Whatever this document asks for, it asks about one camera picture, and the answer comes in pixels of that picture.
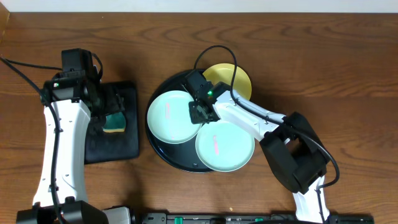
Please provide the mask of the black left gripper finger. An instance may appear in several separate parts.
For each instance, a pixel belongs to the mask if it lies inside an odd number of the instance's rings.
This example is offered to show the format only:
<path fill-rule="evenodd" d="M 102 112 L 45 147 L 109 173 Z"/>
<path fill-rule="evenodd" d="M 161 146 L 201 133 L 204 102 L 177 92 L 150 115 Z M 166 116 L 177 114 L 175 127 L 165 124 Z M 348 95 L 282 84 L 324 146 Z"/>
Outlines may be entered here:
<path fill-rule="evenodd" d="M 88 125 L 89 136 L 102 136 L 104 134 L 103 127 L 106 123 L 105 116 L 92 118 Z"/>
<path fill-rule="evenodd" d="M 115 114 L 125 110 L 124 100 L 119 94 L 106 95 L 104 98 L 103 115 Z"/>

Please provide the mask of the green scouring sponge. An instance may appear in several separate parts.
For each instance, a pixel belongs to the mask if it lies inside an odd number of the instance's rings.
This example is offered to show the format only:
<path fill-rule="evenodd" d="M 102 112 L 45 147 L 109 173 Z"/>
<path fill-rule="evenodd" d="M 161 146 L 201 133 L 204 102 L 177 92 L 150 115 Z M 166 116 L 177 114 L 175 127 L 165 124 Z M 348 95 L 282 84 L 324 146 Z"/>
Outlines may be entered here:
<path fill-rule="evenodd" d="M 105 133 L 123 133 L 126 128 L 126 119 L 122 112 L 106 116 L 106 122 L 103 126 Z"/>

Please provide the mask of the mint green plate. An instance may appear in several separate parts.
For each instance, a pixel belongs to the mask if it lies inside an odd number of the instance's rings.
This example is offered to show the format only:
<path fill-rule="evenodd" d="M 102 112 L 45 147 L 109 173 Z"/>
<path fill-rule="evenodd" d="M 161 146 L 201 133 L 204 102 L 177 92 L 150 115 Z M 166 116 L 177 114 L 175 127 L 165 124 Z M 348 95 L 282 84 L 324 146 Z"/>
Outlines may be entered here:
<path fill-rule="evenodd" d="M 159 95 L 149 106 L 147 124 L 151 133 L 169 144 L 191 140 L 201 128 L 190 119 L 189 102 L 192 96 L 186 91 L 172 90 Z"/>
<path fill-rule="evenodd" d="M 232 172 L 249 162 L 254 154 L 255 139 L 233 123 L 217 121 L 201 127 L 195 149 L 208 168 Z"/>

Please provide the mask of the yellow plate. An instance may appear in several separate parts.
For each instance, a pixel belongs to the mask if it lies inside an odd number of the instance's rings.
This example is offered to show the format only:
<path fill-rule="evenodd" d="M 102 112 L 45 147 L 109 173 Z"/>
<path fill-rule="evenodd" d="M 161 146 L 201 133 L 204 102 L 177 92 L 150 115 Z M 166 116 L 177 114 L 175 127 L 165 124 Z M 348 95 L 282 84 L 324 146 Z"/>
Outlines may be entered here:
<path fill-rule="evenodd" d="M 204 77 L 216 85 L 223 82 L 230 85 L 233 77 L 234 65 L 231 63 L 219 63 L 207 68 Z M 248 74 L 240 67 L 237 67 L 233 89 L 236 90 L 243 98 L 250 100 L 252 95 L 252 85 Z"/>

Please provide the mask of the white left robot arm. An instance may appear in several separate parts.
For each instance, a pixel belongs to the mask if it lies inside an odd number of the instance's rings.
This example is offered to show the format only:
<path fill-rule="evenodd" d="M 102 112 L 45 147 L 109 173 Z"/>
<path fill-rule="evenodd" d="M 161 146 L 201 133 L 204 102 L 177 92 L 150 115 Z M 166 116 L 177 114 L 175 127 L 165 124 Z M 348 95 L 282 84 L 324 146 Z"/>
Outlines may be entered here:
<path fill-rule="evenodd" d="M 82 71 L 59 73 L 45 82 L 46 141 L 42 173 L 32 208 L 17 223 L 131 223 L 130 210 L 100 210 L 87 202 L 85 140 L 91 111 L 82 99 L 88 79 Z"/>

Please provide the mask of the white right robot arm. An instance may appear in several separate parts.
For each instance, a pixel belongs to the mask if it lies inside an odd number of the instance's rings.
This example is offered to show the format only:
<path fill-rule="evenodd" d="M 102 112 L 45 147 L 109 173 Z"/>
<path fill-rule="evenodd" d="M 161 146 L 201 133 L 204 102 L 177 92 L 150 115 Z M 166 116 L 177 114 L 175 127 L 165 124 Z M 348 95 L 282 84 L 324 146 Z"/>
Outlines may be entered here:
<path fill-rule="evenodd" d="M 300 114 L 265 110 L 223 82 L 184 84 L 154 95 L 146 130 L 159 156 L 196 173 L 238 170 L 259 144 L 274 176 L 293 193 L 298 220 L 329 217 L 322 187 L 329 158 Z"/>

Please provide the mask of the black rectangular tray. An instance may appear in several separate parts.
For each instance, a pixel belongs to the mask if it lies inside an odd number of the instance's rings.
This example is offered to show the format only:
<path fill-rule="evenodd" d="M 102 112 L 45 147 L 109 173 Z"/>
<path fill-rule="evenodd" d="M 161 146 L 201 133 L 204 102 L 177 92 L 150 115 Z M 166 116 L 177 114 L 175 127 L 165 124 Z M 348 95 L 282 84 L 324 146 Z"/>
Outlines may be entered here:
<path fill-rule="evenodd" d="M 133 82 L 113 82 L 102 84 L 110 87 L 124 100 L 126 119 L 123 133 L 105 133 L 102 136 L 89 136 L 85 140 L 85 164 L 133 159 L 139 155 L 139 129 L 137 113 L 137 90 Z"/>

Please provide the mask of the black round tray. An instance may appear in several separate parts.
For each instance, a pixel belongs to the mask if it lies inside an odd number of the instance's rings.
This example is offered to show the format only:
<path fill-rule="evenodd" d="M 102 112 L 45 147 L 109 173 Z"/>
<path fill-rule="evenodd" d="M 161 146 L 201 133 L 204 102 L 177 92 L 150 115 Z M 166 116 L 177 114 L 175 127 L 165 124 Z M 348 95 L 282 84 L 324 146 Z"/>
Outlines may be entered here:
<path fill-rule="evenodd" d="M 184 77 L 188 75 L 190 72 L 191 70 L 185 70 L 167 78 L 159 85 L 156 91 L 152 94 L 146 108 L 146 121 L 145 121 L 146 136 L 156 154 L 172 167 L 193 173 L 213 172 L 213 169 L 210 169 L 209 167 L 204 165 L 204 163 L 202 163 L 202 161 L 199 159 L 196 153 L 195 149 L 196 136 L 194 136 L 192 139 L 188 140 L 187 142 L 181 144 L 169 144 L 157 139 L 149 129 L 149 120 L 147 118 L 147 115 L 149 114 L 150 104 L 159 95 L 167 91 L 172 91 L 172 90 L 184 91 L 185 90 L 183 86 Z"/>

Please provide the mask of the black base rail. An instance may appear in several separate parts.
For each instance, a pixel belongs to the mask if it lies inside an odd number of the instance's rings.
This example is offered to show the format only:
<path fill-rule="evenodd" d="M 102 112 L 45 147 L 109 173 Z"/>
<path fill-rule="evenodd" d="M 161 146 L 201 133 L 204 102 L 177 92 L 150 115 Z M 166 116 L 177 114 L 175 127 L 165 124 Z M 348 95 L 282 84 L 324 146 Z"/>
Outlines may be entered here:
<path fill-rule="evenodd" d="M 146 213 L 141 215 L 141 224 L 266 224 L 266 223 L 313 223 L 300 221 L 291 214 L 272 215 L 187 215 Z M 331 215 L 327 224 L 375 224 L 373 217 Z"/>

